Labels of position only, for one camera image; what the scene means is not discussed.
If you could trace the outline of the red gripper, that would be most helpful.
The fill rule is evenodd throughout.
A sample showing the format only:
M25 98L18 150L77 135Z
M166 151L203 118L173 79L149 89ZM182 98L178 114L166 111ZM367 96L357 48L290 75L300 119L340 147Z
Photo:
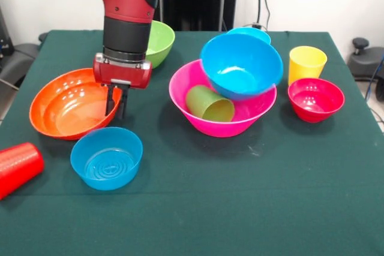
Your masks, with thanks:
M137 63L118 62L97 53L93 61L93 73L97 83L107 85L106 116L115 106L113 85L123 85L119 117L124 118L129 88L145 89L149 85L152 64L147 60Z

